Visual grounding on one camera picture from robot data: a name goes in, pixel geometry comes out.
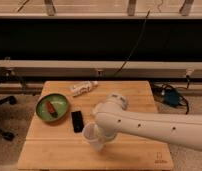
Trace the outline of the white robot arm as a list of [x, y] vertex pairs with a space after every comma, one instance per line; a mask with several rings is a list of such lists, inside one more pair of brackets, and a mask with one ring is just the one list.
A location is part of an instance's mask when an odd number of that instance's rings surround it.
[[110, 94], [93, 108], [95, 133], [103, 142], [123, 133], [202, 151], [202, 115], [131, 112], [127, 105], [124, 96]]

